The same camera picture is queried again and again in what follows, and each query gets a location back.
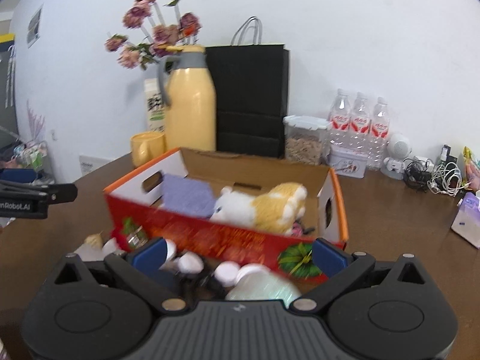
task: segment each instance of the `purple towel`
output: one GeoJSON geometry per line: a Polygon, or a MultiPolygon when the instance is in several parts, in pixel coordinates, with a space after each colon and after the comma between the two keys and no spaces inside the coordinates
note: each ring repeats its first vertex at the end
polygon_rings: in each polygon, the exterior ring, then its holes
{"type": "Polygon", "coordinates": [[[161,188],[162,209],[196,218],[212,216],[216,199],[207,182],[164,174],[161,188]]]}

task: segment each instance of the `plastic bottle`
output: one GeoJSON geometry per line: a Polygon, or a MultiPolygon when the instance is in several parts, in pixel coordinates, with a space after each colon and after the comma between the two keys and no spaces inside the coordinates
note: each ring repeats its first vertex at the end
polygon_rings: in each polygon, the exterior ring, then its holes
{"type": "Polygon", "coordinates": [[[379,97],[371,118],[369,133],[369,155],[367,166],[369,169],[379,170],[383,161],[383,151],[385,150],[386,137],[390,127],[390,117],[388,116],[387,102],[383,97],[379,97]]]}
{"type": "Polygon", "coordinates": [[[333,145],[341,147],[348,147],[349,145],[350,110],[349,97],[343,90],[339,89],[328,116],[328,120],[332,122],[330,143],[333,145]]]}
{"type": "Polygon", "coordinates": [[[368,100],[358,92],[350,114],[350,149],[368,154],[368,132],[370,128],[370,109],[368,100]]]}

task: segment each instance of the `plush toy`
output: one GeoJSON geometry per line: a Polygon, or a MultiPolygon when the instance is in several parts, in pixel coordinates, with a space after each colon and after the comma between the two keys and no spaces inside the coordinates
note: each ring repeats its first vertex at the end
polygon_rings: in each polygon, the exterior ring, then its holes
{"type": "Polygon", "coordinates": [[[298,183],[283,183],[260,196],[222,189],[210,218],[217,223],[253,228],[272,234],[291,231],[295,220],[305,214],[306,188],[298,183]]]}

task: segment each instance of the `yellow mug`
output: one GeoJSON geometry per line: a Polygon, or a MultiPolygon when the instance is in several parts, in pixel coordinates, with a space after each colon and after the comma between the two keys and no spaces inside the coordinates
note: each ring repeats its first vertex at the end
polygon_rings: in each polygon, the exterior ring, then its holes
{"type": "Polygon", "coordinates": [[[130,138],[130,147],[133,164],[139,167],[164,154],[165,134],[158,131],[136,134],[130,138]]]}

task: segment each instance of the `metal screw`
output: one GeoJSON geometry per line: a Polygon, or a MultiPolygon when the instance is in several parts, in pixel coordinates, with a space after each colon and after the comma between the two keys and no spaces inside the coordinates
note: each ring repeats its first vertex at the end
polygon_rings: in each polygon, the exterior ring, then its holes
{"type": "Polygon", "coordinates": [[[294,301],[293,306],[300,311],[311,311],[317,307],[317,302],[313,299],[300,298],[294,301]]]}
{"type": "Polygon", "coordinates": [[[185,301],[179,298],[170,298],[162,302],[162,307],[167,311],[180,311],[186,306],[185,301]]]}

